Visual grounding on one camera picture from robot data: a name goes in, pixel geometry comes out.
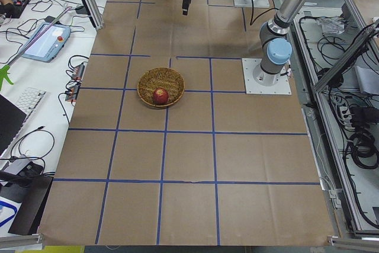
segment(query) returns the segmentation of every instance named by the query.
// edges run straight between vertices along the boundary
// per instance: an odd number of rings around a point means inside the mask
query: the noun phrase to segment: white table
[[[67,0],[76,3],[81,3],[81,0]],[[102,12],[107,0],[96,0],[97,4]],[[35,12],[31,10],[32,5],[28,5],[24,10],[20,19],[13,19],[7,25],[0,27],[0,31],[5,31],[10,27],[17,27],[24,23],[28,19],[41,19],[50,15],[56,17],[63,11],[63,7],[58,4],[54,4],[46,12]],[[46,4],[39,4],[37,9],[43,10]],[[71,22],[74,12],[67,13],[60,22],[63,24],[69,24]],[[59,156],[62,151],[63,142],[65,141],[68,123],[63,116],[63,110],[58,102],[57,96],[59,93],[65,91],[65,85],[69,81],[69,77],[65,73],[68,68],[68,60],[72,55],[89,56],[91,53],[92,45],[95,41],[96,30],[93,28],[88,18],[75,18],[73,25],[80,25],[85,27],[85,31],[81,33],[72,33],[70,38],[65,43],[64,48],[59,52],[57,57],[50,63],[38,62],[36,60],[20,58],[14,65],[11,66],[10,75],[11,81],[14,85],[10,85],[4,81],[1,95],[15,103],[20,97],[22,92],[28,88],[33,87],[47,91],[37,110],[28,119],[27,124],[23,127],[20,136],[40,127],[45,126],[45,129],[52,132],[55,138],[55,146],[53,150],[44,158],[46,161],[45,172],[55,171]],[[19,36],[9,36],[10,39],[15,39],[22,43],[26,42]],[[17,44],[9,43],[5,40],[5,35],[0,34],[0,62],[6,61],[11,55],[13,55],[18,49]],[[72,60],[73,65],[78,65],[85,59],[76,58]],[[71,118],[73,106],[71,103],[63,102],[65,109]],[[30,139],[25,140],[23,143],[23,149],[29,149],[27,154],[31,156],[39,156],[45,154],[51,146],[52,139],[45,135],[45,133],[33,135]],[[9,157],[9,153],[5,152],[4,157]],[[21,204],[13,203],[17,208]],[[0,213],[0,220],[6,219],[10,212],[7,209]],[[8,234],[11,221],[0,228],[0,236],[10,236]]]

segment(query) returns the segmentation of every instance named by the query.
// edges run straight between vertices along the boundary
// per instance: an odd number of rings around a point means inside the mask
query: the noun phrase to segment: blue joint cap
[[[273,39],[267,47],[267,56],[276,65],[284,65],[292,54],[292,46],[286,39]]]

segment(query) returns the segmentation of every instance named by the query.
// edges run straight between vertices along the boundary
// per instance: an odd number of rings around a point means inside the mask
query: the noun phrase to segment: woven basket
[[[168,92],[168,102],[164,105],[156,105],[153,102],[153,93],[156,88],[164,88]],[[138,80],[138,96],[147,105],[156,108],[171,106],[179,101],[184,93],[184,80],[179,72],[171,68],[154,68],[147,71]]]

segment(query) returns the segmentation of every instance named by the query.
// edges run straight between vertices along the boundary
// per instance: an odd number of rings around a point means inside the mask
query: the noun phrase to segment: red apple
[[[154,90],[153,102],[157,105],[164,105],[168,102],[168,92],[159,87]]]

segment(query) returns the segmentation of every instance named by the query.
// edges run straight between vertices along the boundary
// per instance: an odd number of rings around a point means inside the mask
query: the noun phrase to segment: white keyboard
[[[37,105],[42,100],[45,94],[46,94],[46,91],[35,89],[32,87],[28,87],[27,89],[23,91],[23,93],[21,94],[21,96],[19,97],[15,105],[21,111],[26,113],[25,121],[28,120],[31,113],[36,109]]]

